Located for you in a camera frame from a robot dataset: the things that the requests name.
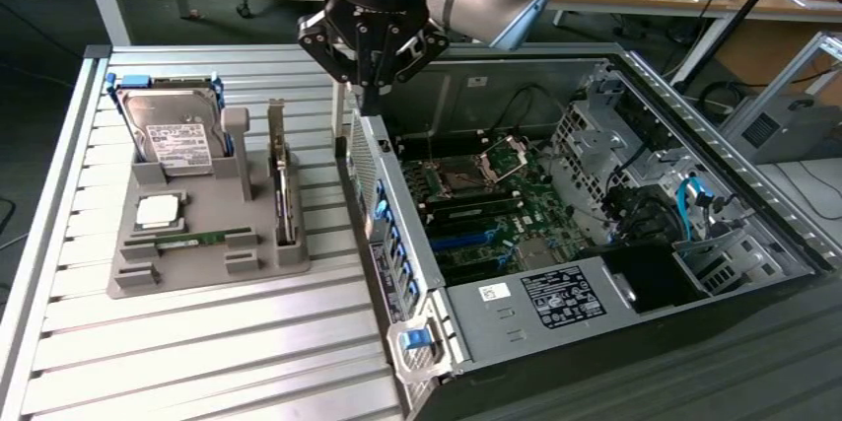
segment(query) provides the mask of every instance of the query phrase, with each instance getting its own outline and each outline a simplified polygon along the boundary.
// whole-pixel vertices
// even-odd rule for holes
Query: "black pole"
[[[694,69],[692,69],[692,71],[690,71],[690,73],[688,75],[688,78],[685,78],[684,81],[680,81],[676,84],[676,90],[681,94],[684,94],[688,91],[688,89],[690,88],[690,85],[694,83],[694,80],[697,79],[697,76],[700,75],[700,72],[702,71],[702,69],[705,68],[705,66],[708,65],[708,63],[713,59],[713,57],[716,56],[716,53],[720,51],[720,49],[725,45],[725,42],[728,41],[728,38],[732,36],[734,31],[737,30],[737,27],[740,27],[740,24],[746,19],[746,16],[752,12],[752,9],[754,9],[754,6],[757,5],[758,1],[760,0],[746,0],[746,3],[744,4],[744,6],[740,9],[740,12],[737,12],[737,15],[734,15],[734,18],[729,22],[728,27],[725,27],[725,30],[722,31],[722,34],[720,35],[720,38],[716,39],[716,42],[713,43],[713,45],[710,46],[710,48],[705,52],[704,57],[700,59],[700,62],[697,63],[697,66],[694,66]]]

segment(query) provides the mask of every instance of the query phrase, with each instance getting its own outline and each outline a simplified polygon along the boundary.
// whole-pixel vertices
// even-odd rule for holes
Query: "barcode label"
[[[506,283],[498,283],[495,285],[481,286],[479,294],[483,297],[483,301],[494,301],[501,298],[507,298],[513,295],[510,293],[510,287]]]
[[[211,165],[206,127],[201,123],[148,125],[146,133],[158,162],[166,169]]]

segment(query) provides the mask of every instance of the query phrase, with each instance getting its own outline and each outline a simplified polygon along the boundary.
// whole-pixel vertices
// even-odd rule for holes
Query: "motherboard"
[[[563,263],[594,244],[526,139],[507,135],[489,143],[475,155],[403,161],[449,285]]]

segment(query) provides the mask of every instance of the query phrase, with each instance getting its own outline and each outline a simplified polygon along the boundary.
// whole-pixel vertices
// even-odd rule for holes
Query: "floor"
[[[52,147],[63,121],[79,56],[88,44],[108,43],[94,0],[0,0],[28,22],[70,50],[60,49],[0,6],[0,197],[15,201],[18,210],[0,236],[0,245],[24,234],[36,212],[47,175]],[[315,12],[314,2],[253,0],[253,19],[235,11],[238,0],[190,0],[202,18],[179,18],[175,0],[124,0],[128,25],[136,44],[249,44],[291,43],[297,40],[297,22]],[[652,64],[664,69],[685,56],[686,48],[670,41],[665,30],[686,30],[696,19],[641,19],[650,22],[645,39],[625,39],[613,32],[628,18],[606,14],[566,17],[565,28],[551,25],[547,12],[530,35],[530,41],[618,41],[637,50]],[[721,79],[728,71],[713,64],[698,84]],[[8,206],[0,203],[0,219]],[[0,288],[10,285],[24,243],[0,250]]]

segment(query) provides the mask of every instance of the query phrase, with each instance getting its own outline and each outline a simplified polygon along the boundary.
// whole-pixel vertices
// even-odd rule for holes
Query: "robotic arm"
[[[426,0],[326,0],[326,8],[299,25],[299,44],[334,79],[362,95],[361,112],[378,114],[378,97],[395,79],[407,81],[447,48],[429,20]],[[355,51],[337,49],[333,35]]]
[[[395,80],[409,81],[447,48],[442,27],[491,47],[515,49],[546,2],[326,0],[325,9],[299,22],[299,44],[334,79],[351,83],[362,97],[362,114],[375,115],[381,113],[379,97],[390,92]],[[354,51],[354,58],[335,47],[337,37]]]

